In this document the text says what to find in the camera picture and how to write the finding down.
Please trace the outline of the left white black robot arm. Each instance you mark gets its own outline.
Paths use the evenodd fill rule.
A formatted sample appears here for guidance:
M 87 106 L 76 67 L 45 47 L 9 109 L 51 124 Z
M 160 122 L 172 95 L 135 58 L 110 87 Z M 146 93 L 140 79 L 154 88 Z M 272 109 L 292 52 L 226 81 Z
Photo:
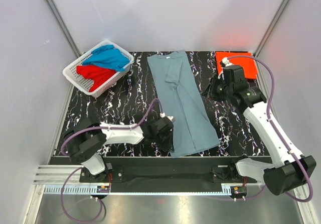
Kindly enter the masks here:
M 61 153 L 70 158 L 72 164 L 84 167 L 84 176 L 98 182 L 108 177 L 108 165 L 98 150 L 112 144 L 158 144 L 164 151 L 173 151 L 173 116 L 161 117 L 154 121 L 139 122 L 133 125 L 113 125 L 88 118 L 70 129 L 64 136 Z

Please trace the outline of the grey blue t shirt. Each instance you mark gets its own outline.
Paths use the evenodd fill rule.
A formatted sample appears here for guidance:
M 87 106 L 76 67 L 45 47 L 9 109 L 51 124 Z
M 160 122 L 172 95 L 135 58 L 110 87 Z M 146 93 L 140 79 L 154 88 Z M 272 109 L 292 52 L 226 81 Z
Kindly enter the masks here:
M 153 55 L 147 59 L 163 112 L 175 117 L 173 158 L 219 145 L 184 51 Z

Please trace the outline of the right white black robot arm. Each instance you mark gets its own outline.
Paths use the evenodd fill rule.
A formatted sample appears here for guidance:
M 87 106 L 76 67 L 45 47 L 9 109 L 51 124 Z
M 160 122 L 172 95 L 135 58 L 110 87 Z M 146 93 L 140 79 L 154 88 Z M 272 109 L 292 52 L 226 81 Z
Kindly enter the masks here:
M 271 163 L 239 157 L 229 163 L 230 180 L 255 179 L 274 195 L 310 184 L 309 178 L 316 167 L 314 157 L 305 156 L 293 144 L 268 109 L 268 100 L 260 88 L 249 86 L 241 66 L 224 67 L 220 75 L 211 78 L 203 95 L 208 99 L 230 101 L 254 127 L 271 157 Z

